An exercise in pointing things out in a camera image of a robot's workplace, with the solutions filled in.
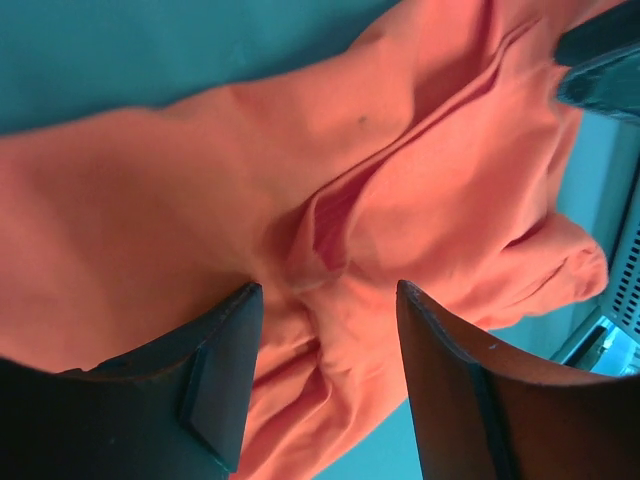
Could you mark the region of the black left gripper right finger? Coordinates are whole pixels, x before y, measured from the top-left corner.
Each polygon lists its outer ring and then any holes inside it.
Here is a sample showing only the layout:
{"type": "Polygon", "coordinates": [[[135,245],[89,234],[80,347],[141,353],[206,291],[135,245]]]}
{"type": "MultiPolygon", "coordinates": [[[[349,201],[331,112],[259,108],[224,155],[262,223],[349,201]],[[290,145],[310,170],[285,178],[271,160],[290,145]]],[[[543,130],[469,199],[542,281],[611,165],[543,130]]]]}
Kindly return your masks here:
{"type": "Polygon", "coordinates": [[[400,281],[396,315],[426,479],[635,479],[639,379],[542,359],[400,281]]]}

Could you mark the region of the orange t shirt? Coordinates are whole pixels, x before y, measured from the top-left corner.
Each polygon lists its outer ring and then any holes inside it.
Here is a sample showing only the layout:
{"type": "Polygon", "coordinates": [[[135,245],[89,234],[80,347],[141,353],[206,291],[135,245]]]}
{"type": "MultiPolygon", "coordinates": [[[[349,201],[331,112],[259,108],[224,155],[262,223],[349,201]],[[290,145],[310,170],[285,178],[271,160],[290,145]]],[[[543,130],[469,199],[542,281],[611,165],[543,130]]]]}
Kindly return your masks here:
{"type": "Polygon", "coordinates": [[[559,37],[606,1],[402,1],[330,59],[1,140],[1,352],[91,368],[241,284],[265,319],[238,477],[309,479],[397,408],[400,280],[483,330],[601,293],[556,200],[559,37]]]}

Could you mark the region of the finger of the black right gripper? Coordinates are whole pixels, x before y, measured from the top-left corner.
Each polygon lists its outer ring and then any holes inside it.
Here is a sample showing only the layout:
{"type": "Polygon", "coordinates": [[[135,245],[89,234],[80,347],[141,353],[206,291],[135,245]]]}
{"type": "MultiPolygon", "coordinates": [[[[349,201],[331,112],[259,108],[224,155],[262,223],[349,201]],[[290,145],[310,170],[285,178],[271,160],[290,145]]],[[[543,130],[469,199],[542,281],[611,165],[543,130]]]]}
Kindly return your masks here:
{"type": "Polygon", "coordinates": [[[568,71],[556,98],[610,118],[639,116],[639,3],[624,1],[564,33],[555,62],[568,71]]]}

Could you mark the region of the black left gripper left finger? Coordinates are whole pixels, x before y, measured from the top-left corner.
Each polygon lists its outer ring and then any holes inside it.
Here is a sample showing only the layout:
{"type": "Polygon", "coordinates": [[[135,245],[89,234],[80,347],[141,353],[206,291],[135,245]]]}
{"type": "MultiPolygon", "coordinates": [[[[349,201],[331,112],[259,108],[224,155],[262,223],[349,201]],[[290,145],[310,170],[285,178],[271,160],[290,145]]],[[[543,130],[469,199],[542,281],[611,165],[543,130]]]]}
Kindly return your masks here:
{"type": "Polygon", "coordinates": [[[239,465],[263,320],[249,283],[94,369],[1,362],[5,479],[226,479],[239,465]]]}

